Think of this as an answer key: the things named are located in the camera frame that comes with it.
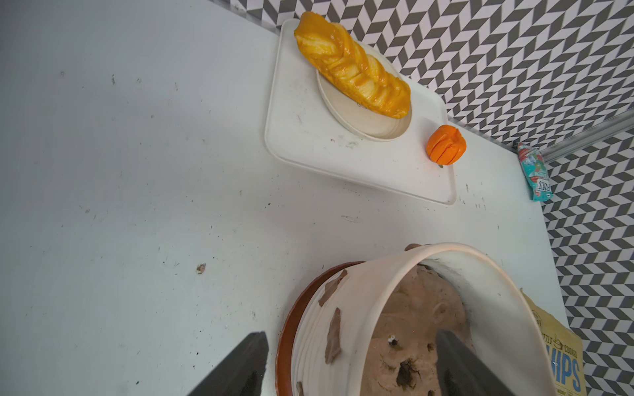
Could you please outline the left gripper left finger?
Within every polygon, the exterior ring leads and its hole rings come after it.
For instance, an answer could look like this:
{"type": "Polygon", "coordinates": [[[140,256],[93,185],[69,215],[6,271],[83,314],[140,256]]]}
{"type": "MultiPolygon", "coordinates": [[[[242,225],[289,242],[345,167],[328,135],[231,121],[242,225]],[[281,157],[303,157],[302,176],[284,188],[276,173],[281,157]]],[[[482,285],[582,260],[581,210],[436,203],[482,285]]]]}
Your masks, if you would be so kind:
{"type": "Polygon", "coordinates": [[[248,334],[188,395],[260,395],[268,352],[266,333],[248,334]]]}

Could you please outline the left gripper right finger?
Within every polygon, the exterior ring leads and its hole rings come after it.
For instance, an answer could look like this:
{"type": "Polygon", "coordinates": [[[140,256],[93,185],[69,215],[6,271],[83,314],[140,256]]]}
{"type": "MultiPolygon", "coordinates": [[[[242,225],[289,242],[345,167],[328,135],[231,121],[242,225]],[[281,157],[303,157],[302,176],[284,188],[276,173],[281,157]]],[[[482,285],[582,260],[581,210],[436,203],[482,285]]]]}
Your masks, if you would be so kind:
{"type": "Polygon", "coordinates": [[[437,331],[437,377],[442,396],[507,395],[513,392],[453,332],[437,331]]]}

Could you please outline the white ceramic pot with soil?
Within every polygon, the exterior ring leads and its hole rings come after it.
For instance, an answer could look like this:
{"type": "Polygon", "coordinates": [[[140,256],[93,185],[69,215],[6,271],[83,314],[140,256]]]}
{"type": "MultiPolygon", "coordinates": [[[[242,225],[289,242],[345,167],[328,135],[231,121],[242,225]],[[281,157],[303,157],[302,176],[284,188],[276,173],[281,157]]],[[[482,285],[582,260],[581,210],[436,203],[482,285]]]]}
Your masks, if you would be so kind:
{"type": "Polygon", "coordinates": [[[293,395],[442,395],[437,331],[453,332],[513,392],[552,387],[523,293],[462,244],[409,245],[330,277],[302,315],[293,395]]]}

